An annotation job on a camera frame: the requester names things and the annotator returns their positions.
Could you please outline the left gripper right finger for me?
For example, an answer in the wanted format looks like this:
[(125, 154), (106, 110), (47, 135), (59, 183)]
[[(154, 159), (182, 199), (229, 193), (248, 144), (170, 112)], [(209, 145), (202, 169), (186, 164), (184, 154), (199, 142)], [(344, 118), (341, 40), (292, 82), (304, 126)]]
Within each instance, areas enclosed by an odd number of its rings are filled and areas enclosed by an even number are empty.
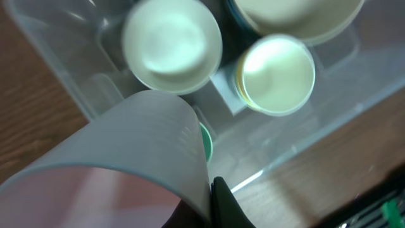
[(215, 228), (255, 228), (222, 177), (211, 184), (211, 220)]

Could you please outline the green cup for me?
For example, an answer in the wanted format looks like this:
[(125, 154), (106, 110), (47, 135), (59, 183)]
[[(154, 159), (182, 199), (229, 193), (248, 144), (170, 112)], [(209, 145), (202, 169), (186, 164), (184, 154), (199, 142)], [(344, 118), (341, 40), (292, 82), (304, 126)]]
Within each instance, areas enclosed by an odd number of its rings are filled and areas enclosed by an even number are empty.
[(206, 161), (209, 163), (213, 156), (213, 141), (208, 129), (201, 122), (200, 127), (201, 127), (202, 141), (204, 144), (205, 157)]

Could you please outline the beige large bowl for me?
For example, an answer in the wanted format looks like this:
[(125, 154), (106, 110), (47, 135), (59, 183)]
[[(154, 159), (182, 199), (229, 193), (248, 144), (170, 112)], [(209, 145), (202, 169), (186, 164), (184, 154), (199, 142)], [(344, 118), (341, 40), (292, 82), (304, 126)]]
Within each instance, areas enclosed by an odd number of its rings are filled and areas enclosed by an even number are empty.
[(343, 32), (364, 0), (234, 0), (256, 37), (293, 36), (315, 46)]

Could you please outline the cream white cup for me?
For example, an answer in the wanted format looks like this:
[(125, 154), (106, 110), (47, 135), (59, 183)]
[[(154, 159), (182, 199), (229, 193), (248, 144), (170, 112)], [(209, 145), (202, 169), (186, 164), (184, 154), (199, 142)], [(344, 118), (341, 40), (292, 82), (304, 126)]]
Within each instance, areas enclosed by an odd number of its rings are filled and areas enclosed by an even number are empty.
[(306, 45), (295, 37), (268, 35), (244, 51), (240, 59), (250, 109), (282, 117), (309, 100), (316, 80), (315, 63)]

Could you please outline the white small bowl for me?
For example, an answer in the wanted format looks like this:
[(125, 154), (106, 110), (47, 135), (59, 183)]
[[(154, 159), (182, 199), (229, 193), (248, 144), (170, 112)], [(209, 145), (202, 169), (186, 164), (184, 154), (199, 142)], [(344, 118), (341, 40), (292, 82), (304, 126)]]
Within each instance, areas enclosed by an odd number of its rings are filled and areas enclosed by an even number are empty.
[(123, 57), (146, 87), (185, 95), (220, 66), (223, 42), (212, 12), (196, 0), (139, 1), (121, 33)]

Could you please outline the yellow cup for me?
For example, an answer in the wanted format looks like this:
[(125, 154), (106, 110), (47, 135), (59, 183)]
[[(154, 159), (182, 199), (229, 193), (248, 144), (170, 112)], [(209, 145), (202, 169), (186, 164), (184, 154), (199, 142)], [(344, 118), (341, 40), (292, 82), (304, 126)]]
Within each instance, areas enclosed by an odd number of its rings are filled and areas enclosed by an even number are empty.
[(250, 108), (252, 108), (252, 103), (250, 102), (249, 98), (246, 96), (244, 92), (244, 88), (242, 85), (242, 68), (243, 68), (243, 59), (240, 59), (235, 67), (234, 73), (234, 81), (235, 81), (235, 88), (237, 94), (240, 96), (241, 100)]

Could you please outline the pink cup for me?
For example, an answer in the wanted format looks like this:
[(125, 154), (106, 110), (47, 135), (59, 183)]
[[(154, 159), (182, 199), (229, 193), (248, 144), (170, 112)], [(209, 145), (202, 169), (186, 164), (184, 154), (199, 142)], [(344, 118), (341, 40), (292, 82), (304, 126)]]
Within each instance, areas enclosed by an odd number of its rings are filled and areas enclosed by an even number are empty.
[(2, 227), (162, 227), (183, 200), (211, 223), (199, 119), (142, 91), (1, 184)]

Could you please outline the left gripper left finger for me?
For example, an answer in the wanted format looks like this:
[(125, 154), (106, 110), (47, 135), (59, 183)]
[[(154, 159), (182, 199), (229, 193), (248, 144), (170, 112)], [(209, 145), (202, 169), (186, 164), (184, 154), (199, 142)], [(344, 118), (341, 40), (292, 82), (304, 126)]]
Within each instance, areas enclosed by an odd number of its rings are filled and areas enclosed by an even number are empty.
[(205, 228), (205, 221), (183, 200), (162, 228)]

